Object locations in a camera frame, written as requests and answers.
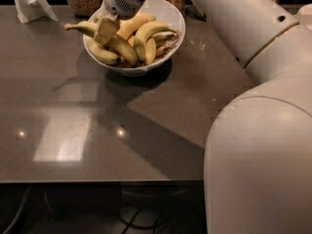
reflective table surface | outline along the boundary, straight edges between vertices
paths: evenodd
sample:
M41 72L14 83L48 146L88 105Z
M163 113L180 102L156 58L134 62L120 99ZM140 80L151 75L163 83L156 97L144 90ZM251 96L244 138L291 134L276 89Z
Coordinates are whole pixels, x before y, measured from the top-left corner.
M206 139L253 82L209 23L185 16L164 65L126 77L96 64L68 6L19 22L0 6L0 181L202 180Z

gray countertop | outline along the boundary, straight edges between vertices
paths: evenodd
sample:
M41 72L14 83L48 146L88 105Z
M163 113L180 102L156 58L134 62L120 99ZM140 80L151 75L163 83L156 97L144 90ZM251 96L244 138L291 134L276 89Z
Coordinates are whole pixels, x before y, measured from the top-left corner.
M0 181L202 180L218 112L253 82L207 22L186 19L179 51L146 76L88 56L67 6L21 24L0 6Z

bowl rim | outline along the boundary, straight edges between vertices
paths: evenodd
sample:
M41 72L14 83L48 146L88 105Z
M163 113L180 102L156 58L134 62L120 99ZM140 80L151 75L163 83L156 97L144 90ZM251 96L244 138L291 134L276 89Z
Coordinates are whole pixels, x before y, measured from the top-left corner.
M159 60L155 61L155 62L152 62L148 65L145 65L145 66L138 66L138 67L121 67L121 66L112 66L112 65L108 65L108 64L105 64L103 62L100 62L99 60L97 60L93 55L92 53L89 51L89 48L87 46L87 43L86 43L86 36L83 35L83 43L84 43L84 47L86 49L86 51L88 52L88 54L92 57L93 60L95 60L98 64L100 64L101 66L104 66L108 69L111 69L111 70L114 70L114 71L117 71L117 72L120 72L120 73L123 73L123 72L127 72L128 74L131 74L131 73L137 73L137 72L148 72L150 71L151 69L163 64L166 60L168 60L177 50L178 48L180 47L180 45L182 44L183 42L183 39L184 39L184 36L185 36L185 19L184 19L184 16L182 15L182 13L180 12L180 10L173 4L171 4L170 2L166 1L166 0L154 0L154 1L159 1L161 3L163 3L164 5L167 5L169 8L173 9L175 11L175 13L178 14L178 17L179 19L181 20L181 23L182 23L182 29L179 33L179 37L178 37L178 40L176 41L175 43L175 46L168 52L166 53L162 58L160 58ZM92 21L95 17L95 15L99 12L100 8L97 9L91 16L90 18L88 19L88 21Z

fruit bowl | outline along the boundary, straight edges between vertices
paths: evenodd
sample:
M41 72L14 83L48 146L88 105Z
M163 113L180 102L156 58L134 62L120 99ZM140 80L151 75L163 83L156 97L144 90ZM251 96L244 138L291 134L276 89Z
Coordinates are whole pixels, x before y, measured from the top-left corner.
M155 59L152 63L139 67L123 67L120 66L112 66L98 61L90 52L88 45L86 44L87 36L83 36L83 42L85 49L88 54L96 61L99 65L108 68L110 70L119 72L126 76L142 76L147 74L149 71L154 69L155 67L160 66L166 60L168 60L179 48L181 45L184 36L185 36L185 21L181 12L171 3L165 0L145 0L143 6L140 8L141 11L149 13L153 15L156 20L165 22L171 28L177 29L179 31L178 38L175 42L175 46L170 49L164 56L161 58ZM94 21L95 17L97 17L100 13L100 10L97 10L90 18L89 21Z

white robotic arm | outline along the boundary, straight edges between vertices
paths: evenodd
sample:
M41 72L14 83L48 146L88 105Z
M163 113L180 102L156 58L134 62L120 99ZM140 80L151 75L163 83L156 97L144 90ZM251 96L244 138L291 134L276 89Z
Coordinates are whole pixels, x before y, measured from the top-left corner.
M209 233L312 233L311 32L272 0L192 2L259 84L222 110L208 136Z

